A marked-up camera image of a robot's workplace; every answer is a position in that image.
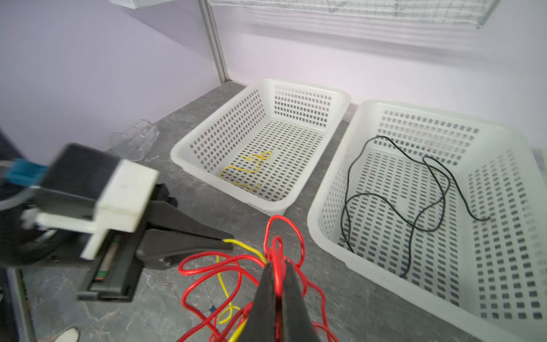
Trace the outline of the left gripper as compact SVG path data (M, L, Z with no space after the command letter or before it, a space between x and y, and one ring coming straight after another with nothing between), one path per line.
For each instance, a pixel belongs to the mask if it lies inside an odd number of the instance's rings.
M234 236L196 221L167 202L150 201L136 232L110 232L91 263L77 299L132 302L143 268L165 270L200 252L230 253Z

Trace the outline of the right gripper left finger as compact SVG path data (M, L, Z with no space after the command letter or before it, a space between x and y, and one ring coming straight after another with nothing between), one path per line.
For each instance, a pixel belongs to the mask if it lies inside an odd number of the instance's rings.
M279 341L277 304L273 266L268 264L262 272L252 308L238 341Z

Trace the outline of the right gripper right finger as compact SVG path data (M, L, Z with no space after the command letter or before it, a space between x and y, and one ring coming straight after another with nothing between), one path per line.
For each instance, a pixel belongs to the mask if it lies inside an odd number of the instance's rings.
M295 269L290 262L286 262L281 297L281 341L320 341L301 295Z

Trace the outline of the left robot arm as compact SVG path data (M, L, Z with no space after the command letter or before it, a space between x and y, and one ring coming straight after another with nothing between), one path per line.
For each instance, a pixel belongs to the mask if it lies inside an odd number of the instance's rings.
M51 165L1 160L1 266L83 266L78 299L130 302L143 269L229 252L230 234L177 206L158 171L71 143Z

